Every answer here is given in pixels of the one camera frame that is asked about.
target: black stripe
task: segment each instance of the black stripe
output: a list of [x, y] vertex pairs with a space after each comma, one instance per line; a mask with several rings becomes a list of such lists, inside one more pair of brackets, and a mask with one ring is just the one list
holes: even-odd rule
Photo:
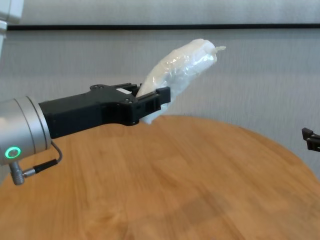
[[213, 29], [320, 29], [320, 23], [188, 24], [188, 25], [9, 25], [8, 31], [61, 30], [213, 30]]

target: plastic bag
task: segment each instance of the plastic bag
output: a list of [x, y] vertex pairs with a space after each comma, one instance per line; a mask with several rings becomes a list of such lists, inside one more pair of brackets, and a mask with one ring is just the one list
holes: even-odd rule
[[217, 61], [216, 53], [225, 48], [225, 46], [215, 47], [208, 40], [196, 39], [173, 50], [162, 59], [146, 77], [136, 96], [140, 97], [156, 89], [170, 87], [171, 102], [161, 105], [161, 110], [145, 116], [142, 121], [151, 124], [155, 118], [163, 114], [192, 80]]

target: wooden table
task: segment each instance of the wooden table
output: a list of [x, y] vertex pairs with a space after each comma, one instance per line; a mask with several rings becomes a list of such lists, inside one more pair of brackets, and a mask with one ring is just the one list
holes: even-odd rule
[[241, 127], [163, 116], [56, 143], [60, 165], [0, 187], [1, 240], [320, 240], [315, 176]]

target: black object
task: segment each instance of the black object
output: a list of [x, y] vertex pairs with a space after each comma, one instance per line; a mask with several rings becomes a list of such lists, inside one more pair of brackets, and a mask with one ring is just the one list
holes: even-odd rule
[[319, 29], [319, 23], [172, 24], [172, 25], [9, 25], [8, 31], [123, 31], [213, 29]]
[[58, 164], [57, 159], [53, 159], [53, 160], [44, 162], [42, 164], [35, 165], [33, 167], [33, 169], [34, 169], [35, 173], [37, 174], [37, 173], [40, 173], [41, 171], [46, 170], [48, 168], [51, 168], [51, 167], [53, 167], [54, 165], [57, 165], [57, 164]]
[[[87, 93], [40, 103], [52, 139], [103, 124], [132, 126], [171, 101], [169, 87], [136, 97], [140, 87], [126, 83], [93, 85]], [[123, 93], [117, 89], [132, 92]]]
[[302, 137], [306, 141], [308, 150], [320, 152], [320, 135], [314, 134], [314, 131], [308, 128], [303, 128]]

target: metal cylinder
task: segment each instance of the metal cylinder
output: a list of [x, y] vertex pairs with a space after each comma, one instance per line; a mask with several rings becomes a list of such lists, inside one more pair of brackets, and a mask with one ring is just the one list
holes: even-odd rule
[[29, 97], [0, 102], [0, 165], [50, 147], [51, 138], [39, 105]]
[[14, 161], [9, 163], [10, 173], [15, 185], [22, 185], [25, 183], [24, 174], [19, 166], [19, 164]]

